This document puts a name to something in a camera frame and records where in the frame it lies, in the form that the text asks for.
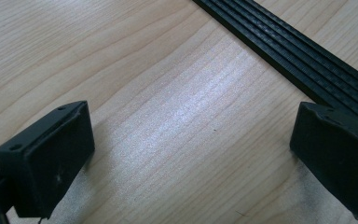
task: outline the black plastic strip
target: black plastic strip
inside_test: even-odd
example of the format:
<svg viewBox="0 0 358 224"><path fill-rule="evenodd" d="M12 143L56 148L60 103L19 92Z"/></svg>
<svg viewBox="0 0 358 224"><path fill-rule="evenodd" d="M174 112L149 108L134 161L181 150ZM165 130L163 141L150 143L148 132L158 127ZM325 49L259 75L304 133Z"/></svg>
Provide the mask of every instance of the black plastic strip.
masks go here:
<svg viewBox="0 0 358 224"><path fill-rule="evenodd" d="M255 1L194 0L315 103L358 117L358 71Z"/></svg>

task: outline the screw hole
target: screw hole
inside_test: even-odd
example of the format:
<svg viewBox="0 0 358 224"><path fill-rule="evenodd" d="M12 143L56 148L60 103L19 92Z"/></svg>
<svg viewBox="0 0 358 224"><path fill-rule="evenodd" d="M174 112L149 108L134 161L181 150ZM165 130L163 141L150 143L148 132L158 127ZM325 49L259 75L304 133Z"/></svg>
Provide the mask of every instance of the screw hole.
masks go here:
<svg viewBox="0 0 358 224"><path fill-rule="evenodd" d="M22 147L22 144L16 144L9 148L10 151L15 151L17 149L20 149Z"/></svg>

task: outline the wooden table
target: wooden table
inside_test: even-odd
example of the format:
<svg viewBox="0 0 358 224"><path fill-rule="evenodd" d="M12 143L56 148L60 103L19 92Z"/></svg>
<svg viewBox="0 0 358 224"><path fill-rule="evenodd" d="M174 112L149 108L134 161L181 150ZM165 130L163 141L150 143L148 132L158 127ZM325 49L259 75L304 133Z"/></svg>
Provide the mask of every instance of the wooden table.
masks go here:
<svg viewBox="0 0 358 224"><path fill-rule="evenodd" d="M358 69L358 0L257 2ZM358 223L289 150L310 99L189 0L0 1L0 145L78 100L96 152L43 223Z"/></svg>

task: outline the ridged black strip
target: ridged black strip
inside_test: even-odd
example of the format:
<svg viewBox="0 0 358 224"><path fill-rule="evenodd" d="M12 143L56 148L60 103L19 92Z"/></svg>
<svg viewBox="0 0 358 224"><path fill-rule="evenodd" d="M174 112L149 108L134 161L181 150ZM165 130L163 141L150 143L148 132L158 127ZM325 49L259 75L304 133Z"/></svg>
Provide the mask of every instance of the ridged black strip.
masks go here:
<svg viewBox="0 0 358 224"><path fill-rule="evenodd" d="M315 103L358 117L358 71L255 1L194 0Z"/></svg>

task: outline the light wood surface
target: light wood surface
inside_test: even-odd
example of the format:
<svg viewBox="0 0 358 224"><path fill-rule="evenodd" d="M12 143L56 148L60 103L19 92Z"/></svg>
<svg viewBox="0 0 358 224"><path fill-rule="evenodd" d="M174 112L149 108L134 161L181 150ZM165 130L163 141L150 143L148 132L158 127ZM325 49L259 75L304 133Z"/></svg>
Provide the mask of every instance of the light wood surface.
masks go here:
<svg viewBox="0 0 358 224"><path fill-rule="evenodd" d="M257 2L358 69L358 0ZM0 1L0 145L78 100L96 152L42 223L358 223L289 150L309 98L191 1Z"/></svg>

